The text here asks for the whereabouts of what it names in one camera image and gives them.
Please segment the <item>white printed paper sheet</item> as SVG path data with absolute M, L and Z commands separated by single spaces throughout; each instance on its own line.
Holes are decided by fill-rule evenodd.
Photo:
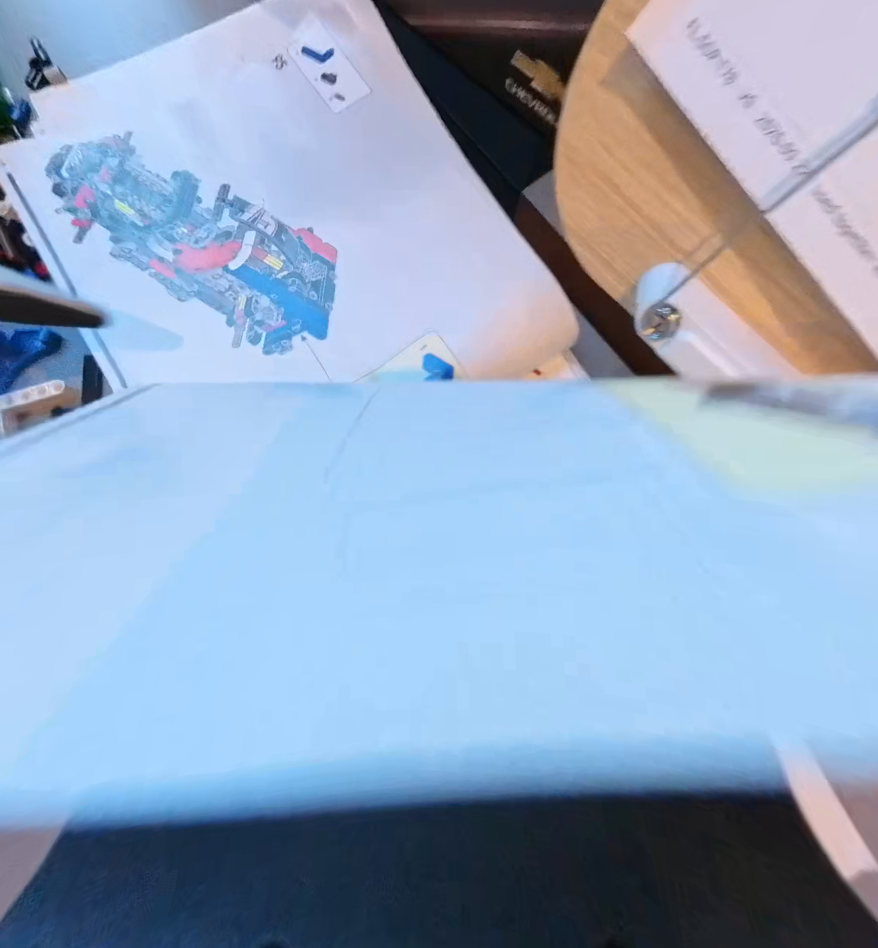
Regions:
M 754 206 L 682 267 L 765 225 L 878 358 L 878 1 L 648 2 L 626 38 Z

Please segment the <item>round wooden board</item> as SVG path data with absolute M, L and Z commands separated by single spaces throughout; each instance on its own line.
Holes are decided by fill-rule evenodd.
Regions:
M 639 355 L 715 380 L 878 373 L 836 309 L 635 51 L 646 6 L 604 2 L 569 79 L 556 203 Z

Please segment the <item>white instruction booklet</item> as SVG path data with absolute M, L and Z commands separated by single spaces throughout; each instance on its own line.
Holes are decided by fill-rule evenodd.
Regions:
M 0 834 L 878 781 L 878 374 L 531 380 L 576 334 L 369 2 L 266 2 L 0 148 L 112 397 L 0 443 Z M 82 244 L 189 172 L 336 249 L 264 360 Z

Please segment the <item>black printed box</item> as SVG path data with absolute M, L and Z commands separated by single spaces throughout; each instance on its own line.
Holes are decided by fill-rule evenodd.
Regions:
M 573 304 L 592 377 L 665 376 L 620 302 L 568 246 L 553 156 L 564 90 L 601 1 L 377 1 L 400 53 L 474 170 Z

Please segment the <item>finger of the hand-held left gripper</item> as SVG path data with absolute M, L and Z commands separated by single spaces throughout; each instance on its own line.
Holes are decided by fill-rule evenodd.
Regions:
M 100 329 L 106 315 L 87 303 L 34 289 L 0 286 L 0 322 L 51 328 Z

